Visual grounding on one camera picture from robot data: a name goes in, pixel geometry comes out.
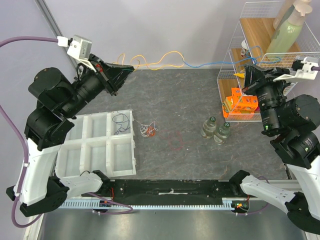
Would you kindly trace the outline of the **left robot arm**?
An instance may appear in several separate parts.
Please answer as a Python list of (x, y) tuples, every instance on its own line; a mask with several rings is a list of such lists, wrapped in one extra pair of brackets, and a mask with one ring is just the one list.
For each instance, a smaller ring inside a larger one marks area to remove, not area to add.
[(92, 67), (85, 66), (73, 82), (58, 68), (49, 67), (39, 71), (28, 87), (37, 104), (26, 120), (19, 180), (6, 189), (25, 217), (54, 211), (72, 197), (88, 193), (104, 197), (110, 191), (108, 178), (100, 170), (76, 177), (52, 175), (58, 151), (77, 114), (101, 92), (117, 95), (135, 69), (104, 62), (94, 54), (88, 60)]

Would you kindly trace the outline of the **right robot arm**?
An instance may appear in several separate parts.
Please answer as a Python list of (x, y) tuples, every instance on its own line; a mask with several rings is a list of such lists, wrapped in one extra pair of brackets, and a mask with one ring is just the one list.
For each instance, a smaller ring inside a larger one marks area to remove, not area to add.
[(292, 171), (301, 190), (290, 191), (263, 182), (244, 170), (230, 179), (235, 197), (257, 197), (283, 211), (299, 229), (320, 232), (320, 142), (314, 134), (320, 125), (320, 104), (308, 94), (287, 100), (284, 89), (291, 83), (313, 81), (319, 65), (297, 59), (290, 68), (265, 69), (246, 64), (243, 93), (256, 96), (262, 134), (271, 138), (277, 155)]

